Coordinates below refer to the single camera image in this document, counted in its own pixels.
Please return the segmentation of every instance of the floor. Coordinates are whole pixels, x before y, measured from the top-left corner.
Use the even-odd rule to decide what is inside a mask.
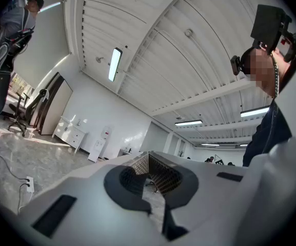
[[[28,128],[25,137],[17,127],[7,126],[9,119],[0,116],[0,156],[8,163],[12,173],[19,178],[34,178],[35,196],[74,169],[91,165],[88,155],[69,147],[57,137],[40,136],[33,128]],[[24,183],[13,177],[0,158],[0,204],[14,213],[18,211],[19,187]],[[26,186],[21,190],[21,206],[28,203],[31,193]]]

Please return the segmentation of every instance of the gray floor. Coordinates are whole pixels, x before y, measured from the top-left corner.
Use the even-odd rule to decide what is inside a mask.
[[[143,189],[142,199],[150,203],[152,212],[149,217],[157,226],[158,231],[162,232],[165,211],[164,197],[160,192],[155,192],[155,186],[148,185]]]
[[[25,137],[22,137],[17,127],[7,130],[10,123],[10,120],[2,120],[0,117],[0,156],[19,178],[34,178],[33,196],[70,171],[92,164],[87,159],[88,155],[81,151],[77,151],[73,156],[74,149],[57,137],[52,139],[51,136],[40,136],[31,128],[28,128]],[[19,187],[22,183],[24,181],[9,173],[0,158],[0,203],[14,213],[17,213]],[[30,195],[26,186],[22,186],[22,206],[28,203]]]

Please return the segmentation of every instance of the white ceiling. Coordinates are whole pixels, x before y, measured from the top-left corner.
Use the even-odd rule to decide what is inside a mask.
[[[240,112],[271,99],[243,75],[235,77],[230,58],[251,46],[257,4],[273,2],[84,0],[77,41],[84,72],[194,144],[247,143],[261,117],[243,123]],[[108,63],[115,47],[123,56],[111,82]],[[103,57],[101,63],[96,57]],[[195,119],[203,125],[174,124]]]

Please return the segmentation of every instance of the power strip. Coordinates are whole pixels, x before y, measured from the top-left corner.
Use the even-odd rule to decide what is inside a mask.
[[[27,181],[29,184],[29,186],[27,186],[27,192],[34,193],[34,178],[27,176],[27,179],[29,179],[29,181]]]

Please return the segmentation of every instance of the wall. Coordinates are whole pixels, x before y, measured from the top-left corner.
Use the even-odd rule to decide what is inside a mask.
[[[35,88],[30,99],[27,102],[27,106],[34,100],[41,89],[45,88],[47,83],[52,79],[52,77],[59,72],[60,75],[67,81],[68,85],[72,89],[73,83],[75,82],[74,77],[79,74],[80,68],[78,65],[77,57],[74,55],[65,56],[59,63],[57,63],[40,81],[40,83]]]
[[[44,0],[44,7],[63,0]],[[14,62],[14,70],[36,88],[44,76],[69,54],[65,32],[64,5],[37,15],[36,26],[27,50]]]
[[[207,158],[210,158],[210,156],[215,157],[215,154],[222,159],[225,165],[227,165],[229,162],[232,162],[234,165],[241,167],[245,151],[194,149],[190,158],[197,161],[205,161]]]
[[[178,137],[175,137],[173,135],[172,141],[171,141],[170,146],[169,146],[168,154],[174,155],[174,152],[175,152],[175,149],[176,149],[176,145],[177,145],[177,141],[178,140],[179,140],[179,138]]]
[[[81,148],[90,152],[100,138],[104,126],[112,129],[108,145],[102,156],[109,159],[118,156],[120,149],[131,148],[138,152],[151,123],[151,118],[99,83],[80,73],[73,78],[73,93],[63,116],[82,121],[89,132]]]
[[[182,152],[182,151],[184,151],[184,141],[183,140],[181,140],[181,144],[180,144],[180,148],[179,148],[179,154]]]
[[[168,132],[157,126],[155,123],[150,124],[148,132],[143,140],[141,151],[163,151]]]

